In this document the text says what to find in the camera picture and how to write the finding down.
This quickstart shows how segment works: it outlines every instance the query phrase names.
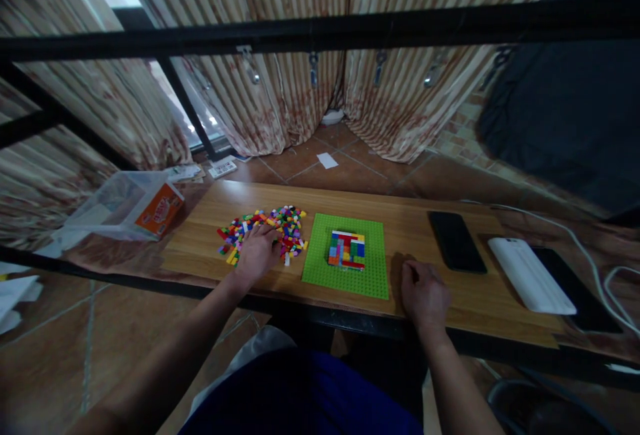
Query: tile floor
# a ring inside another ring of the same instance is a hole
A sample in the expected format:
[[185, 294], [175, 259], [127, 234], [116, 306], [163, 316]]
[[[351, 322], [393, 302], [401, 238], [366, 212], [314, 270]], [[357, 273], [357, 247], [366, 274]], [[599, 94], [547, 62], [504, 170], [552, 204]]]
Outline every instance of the tile floor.
[[[316, 158], [324, 152], [332, 154], [339, 166], [325, 170]], [[398, 197], [473, 199], [552, 215], [582, 216], [498, 177], [429, 153], [410, 165], [386, 161], [344, 125], [320, 128], [308, 142], [282, 155], [237, 165], [239, 170], [226, 179]], [[70, 276], [39, 274], [45, 286], [40, 299], [20, 304], [24, 321], [0, 336], [0, 393], [5, 398], [6, 420], [16, 429], [55, 434], [68, 429], [126, 376], [197, 302]], [[268, 318], [236, 310], [161, 433], [177, 432], [194, 394], [224, 371], [238, 348]], [[483, 390], [492, 383], [491, 376], [473, 360], [467, 366]]]

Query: red lego brick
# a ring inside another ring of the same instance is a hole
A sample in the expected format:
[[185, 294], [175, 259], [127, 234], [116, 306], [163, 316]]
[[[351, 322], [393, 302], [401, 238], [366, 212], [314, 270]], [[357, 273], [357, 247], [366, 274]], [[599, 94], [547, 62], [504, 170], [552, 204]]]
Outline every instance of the red lego brick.
[[351, 268], [365, 268], [364, 264], [357, 264], [355, 262], [347, 262], [346, 260], [342, 261], [342, 265], [350, 266]]

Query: pile of lego bricks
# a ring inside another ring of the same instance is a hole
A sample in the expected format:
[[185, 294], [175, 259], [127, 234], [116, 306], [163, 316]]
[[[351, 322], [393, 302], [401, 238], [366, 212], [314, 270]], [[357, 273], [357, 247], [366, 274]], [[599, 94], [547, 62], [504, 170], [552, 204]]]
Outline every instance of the pile of lego bricks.
[[364, 270], [365, 236], [338, 230], [331, 232], [328, 261], [329, 265]]
[[306, 216], [305, 211], [298, 210], [293, 205], [285, 205], [273, 209], [269, 216], [265, 215], [265, 211], [256, 210], [253, 214], [236, 218], [228, 227], [218, 228], [218, 234], [225, 241], [218, 252], [228, 253], [227, 263], [237, 266], [246, 234], [255, 226], [269, 224], [281, 233], [278, 236], [278, 241], [282, 243], [280, 258], [285, 261], [285, 266], [289, 266], [291, 257], [298, 256], [309, 245], [309, 241], [302, 240], [300, 233], [301, 219]]

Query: orange package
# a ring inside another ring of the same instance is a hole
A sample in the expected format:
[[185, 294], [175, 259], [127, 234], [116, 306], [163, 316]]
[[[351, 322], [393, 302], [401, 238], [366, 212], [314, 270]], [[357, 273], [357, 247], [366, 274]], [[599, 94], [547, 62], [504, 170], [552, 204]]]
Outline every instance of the orange package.
[[135, 224], [162, 237], [183, 203], [182, 196], [171, 185], [165, 183]]

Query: black smartphone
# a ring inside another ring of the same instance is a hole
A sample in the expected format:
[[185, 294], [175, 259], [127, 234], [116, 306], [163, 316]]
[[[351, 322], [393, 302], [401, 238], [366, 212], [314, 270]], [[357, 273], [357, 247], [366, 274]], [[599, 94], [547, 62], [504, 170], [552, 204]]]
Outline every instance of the black smartphone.
[[569, 318], [576, 327], [585, 332], [623, 332], [600, 300], [595, 298], [555, 250], [546, 247], [531, 247], [531, 250], [575, 305], [577, 313], [569, 315]]
[[464, 218], [456, 213], [429, 212], [429, 221], [445, 264], [458, 272], [485, 274], [487, 267], [478, 252]]

